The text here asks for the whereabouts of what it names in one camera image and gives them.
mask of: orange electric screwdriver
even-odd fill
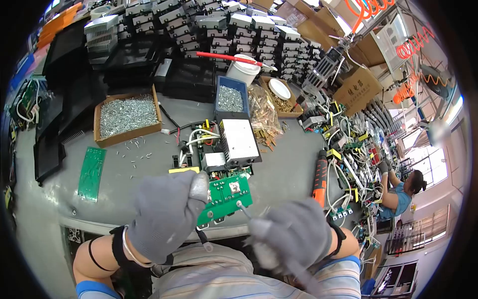
[[[325,195],[327,189],[327,152],[321,150],[317,159],[317,167],[315,169],[314,191],[312,197],[320,203],[322,208],[325,203]]]

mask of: blue shirt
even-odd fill
[[[383,210],[383,212],[381,211],[379,213],[379,218],[381,220],[386,220],[402,215],[407,210],[408,206],[410,206],[412,198],[405,193],[405,191],[403,190],[403,185],[404,183],[401,182],[400,184],[398,184],[397,187],[388,190],[388,193],[396,194],[398,196],[397,210],[395,210],[394,213],[392,209],[380,205],[380,208]]]

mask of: gray work glove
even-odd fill
[[[385,173],[388,173],[389,167],[388,167],[387,163],[385,162],[385,159],[382,159],[382,162],[380,162],[377,165],[377,168],[379,169],[381,176],[383,176],[383,174],[385,174]]]
[[[286,270],[286,274],[296,274],[289,265],[305,270],[322,260],[332,243],[322,207],[312,198],[286,203],[270,209],[263,218],[251,219],[249,232],[249,242],[260,265],[281,272]]]
[[[154,263],[164,264],[194,231],[208,189],[204,171],[145,177],[135,193],[136,217],[128,228],[134,248]]]
[[[391,171],[391,163],[390,163],[390,161],[389,161],[387,158],[383,158],[383,161],[385,161],[385,163],[387,163],[388,171]]]

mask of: black hair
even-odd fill
[[[423,189],[423,191],[426,190],[426,181],[423,180],[423,173],[420,170],[415,170],[413,171],[414,176],[412,178],[412,186],[411,189],[414,194],[417,194],[418,192]]]

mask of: blue cuff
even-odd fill
[[[116,299],[121,299],[120,295],[104,283],[85,280],[76,285],[76,294],[80,298],[81,294],[88,291],[95,291],[108,294]]]
[[[358,257],[356,257],[354,255],[349,255],[349,256],[346,256],[346,257],[338,258],[336,260],[330,260],[330,262],[323,265],[319,270],[322,270],[325,267],[328,267],[330,265],[333,265],[333,264],[338,263],[338,262],[343,262],[343,261],[355,262],[358,266],[358,269],[360,270],[360,260],[358,259]]]

